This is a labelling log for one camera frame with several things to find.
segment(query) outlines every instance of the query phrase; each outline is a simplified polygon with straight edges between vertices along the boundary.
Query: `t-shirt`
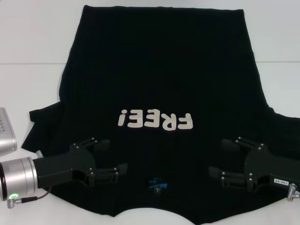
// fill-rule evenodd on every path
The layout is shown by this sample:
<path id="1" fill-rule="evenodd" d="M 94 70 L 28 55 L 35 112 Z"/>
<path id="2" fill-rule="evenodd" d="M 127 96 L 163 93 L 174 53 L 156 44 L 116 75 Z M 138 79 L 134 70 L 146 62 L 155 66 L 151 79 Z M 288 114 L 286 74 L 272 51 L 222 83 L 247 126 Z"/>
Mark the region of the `t-shirt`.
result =
<path id="1" fill-rule="evenodd" d="M 85 6 L 60 102 L 30 118 L 22 147 L 45 157 L 92 137 L 110 140 L 109 151 L 94 153 L 97 167 L 127 163 L 125 178 L 94 188 L 65 183 L 52 193 L 111 216 L 153 207 L 201 224 L 258 209 L 286 192 L 222 188 L 209 166 L 243 173 L 245 156 L 224 153 L 221 139 L 299 153 L 300 121 L 268 107 L 243 10 Z"/>

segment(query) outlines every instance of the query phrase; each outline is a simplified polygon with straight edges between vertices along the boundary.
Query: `green led light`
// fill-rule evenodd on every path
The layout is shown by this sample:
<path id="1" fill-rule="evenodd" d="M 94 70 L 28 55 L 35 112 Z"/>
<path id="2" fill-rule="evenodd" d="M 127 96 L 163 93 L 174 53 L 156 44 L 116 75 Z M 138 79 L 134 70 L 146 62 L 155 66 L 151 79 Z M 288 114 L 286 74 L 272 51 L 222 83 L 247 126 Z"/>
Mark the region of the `green led light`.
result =
<path id="1" fill-rule="evenodd" d="M 17 197 L 19 197 L 18 194 L 11 194 L 10 197 L 8 197 L 8 198 L 9 198 L 9 199 L 15 199 L 15 198 L 17 198 Z"/>

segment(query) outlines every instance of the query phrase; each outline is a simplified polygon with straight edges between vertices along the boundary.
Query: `label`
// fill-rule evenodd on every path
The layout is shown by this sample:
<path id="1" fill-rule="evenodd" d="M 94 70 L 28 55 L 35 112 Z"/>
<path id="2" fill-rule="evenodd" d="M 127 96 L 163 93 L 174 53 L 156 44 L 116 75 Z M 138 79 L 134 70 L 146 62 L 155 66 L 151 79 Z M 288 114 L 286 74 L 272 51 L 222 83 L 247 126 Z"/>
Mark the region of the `label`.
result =
<path id="1" fill-rule="evenodd" d="M 289 186 L 289 182 L 288 181 L 285 181 L 285 180 L 279 180 L 279 179 L 274 179 L 274 183 L 277 183 L 277 184 L 283 184 L 283 185 L 287 185 Z"/>

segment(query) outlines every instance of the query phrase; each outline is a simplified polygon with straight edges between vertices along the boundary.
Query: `metal device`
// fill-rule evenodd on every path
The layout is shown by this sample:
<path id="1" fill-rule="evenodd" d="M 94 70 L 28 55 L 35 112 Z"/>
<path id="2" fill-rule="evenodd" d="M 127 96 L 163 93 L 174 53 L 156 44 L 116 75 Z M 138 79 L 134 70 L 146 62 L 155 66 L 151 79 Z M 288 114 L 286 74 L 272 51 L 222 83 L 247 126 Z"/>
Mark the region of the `metal device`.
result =
<path id="1" fill-rule="evenodd" d="M 285 188 L 288 191 L 287 200 L 299 198 L 296 194 L 300 187 L 300 173 L 295 168 L 300 167 L 300 161 L 272 154 L 268 145 L 238 137 L 231 141 L 222 139 L 222 150 L 229 152 L 247 152 L 244 163 L 244 173 L 235 173 L 209 167 L 210 177 L 220 180 L 224 188 L 244 188 L 249 192 L 256 191 L 265 184 Z"/>
<path id="2" fill-rule="evenodd" d="M 0 156 L 17 150 L 17 140 L 5 108 L 0 107 Z"/>
<path id="3" fill-rule="evenodd" d="M 112 168 L 96 168 L 92 152 L 110 148 L 109 140 L 101 142 L 94 138 L 70 145 L 66 153 L 44 157 L 37 151 L 37 159 L 31 157 L 0 163 L 0 201 L 7 201 L 7 207 L 36 201 L 45 197 L 51 187 L 77 180 L 88 187 L 115 184 L 127 173 L 127 164 Z M 38 188 L 49 188 L 41 197 L 24 197 L 35 193 Z"/>

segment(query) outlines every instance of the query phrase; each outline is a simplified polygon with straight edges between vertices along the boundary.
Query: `silver cylinder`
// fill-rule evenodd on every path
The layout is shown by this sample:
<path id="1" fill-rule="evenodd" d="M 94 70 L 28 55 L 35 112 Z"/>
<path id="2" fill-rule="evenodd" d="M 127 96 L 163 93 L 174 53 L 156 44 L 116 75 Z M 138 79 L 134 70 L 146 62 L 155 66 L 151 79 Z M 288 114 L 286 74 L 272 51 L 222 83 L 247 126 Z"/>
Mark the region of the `silver cylinder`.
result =
<path id="1" fill-rule="evenodd" d="M 7 199 L 33 194 L 38 188 L 37 171 L 31 157 L 2 163 Z"/>

